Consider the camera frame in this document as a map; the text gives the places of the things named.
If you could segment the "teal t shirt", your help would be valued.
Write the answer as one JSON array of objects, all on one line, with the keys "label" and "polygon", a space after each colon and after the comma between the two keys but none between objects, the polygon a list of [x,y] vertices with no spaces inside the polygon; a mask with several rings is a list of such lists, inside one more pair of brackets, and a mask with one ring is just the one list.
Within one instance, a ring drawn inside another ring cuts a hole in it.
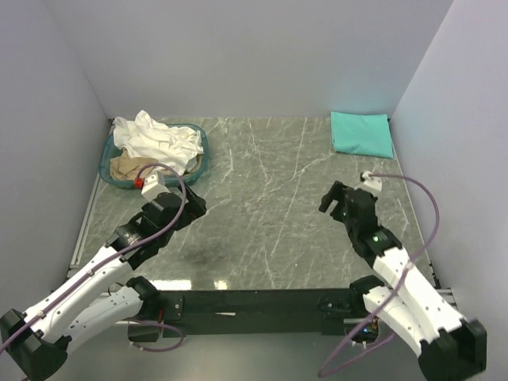
[{"label": "teal t shirt", "polygon": [[393,159],[394,152],[386,114],[330,113],[331,137],[336,152]]}]

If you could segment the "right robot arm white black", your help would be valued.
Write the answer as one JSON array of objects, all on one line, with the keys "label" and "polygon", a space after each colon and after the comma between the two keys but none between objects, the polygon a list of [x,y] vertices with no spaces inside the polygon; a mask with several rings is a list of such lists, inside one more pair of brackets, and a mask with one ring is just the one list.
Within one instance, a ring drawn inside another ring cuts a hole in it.
[{"label": "right robot arm white black", "polygon": [[379,177],[365,172],[358,187],[335,182],[319,210],[344,224],[356,254],[375,272],[352,284],[348,307],[366,318],[358,334],[379,318],[412,349],[427,380],[467,380],[487,368],[487,331],[449,304],[416,267],[402,242],[375,214]]}]

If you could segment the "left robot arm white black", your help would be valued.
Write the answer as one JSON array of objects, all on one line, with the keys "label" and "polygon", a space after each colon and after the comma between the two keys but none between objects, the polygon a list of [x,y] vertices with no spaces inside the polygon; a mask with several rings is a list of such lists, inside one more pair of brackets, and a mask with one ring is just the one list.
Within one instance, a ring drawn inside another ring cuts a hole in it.
[{"label": "left robot arm white black", "polygon": [[158,254],[174,232],[206,214],[206,201],[188,186],[149,195],[141,211],[118,226],[96,255],[44,300],[1,318],[3,352],[27,380],[46,380],[88,339],[126,319],[163,316],[160,291],[142,276],[118,291],[102,292]]}]

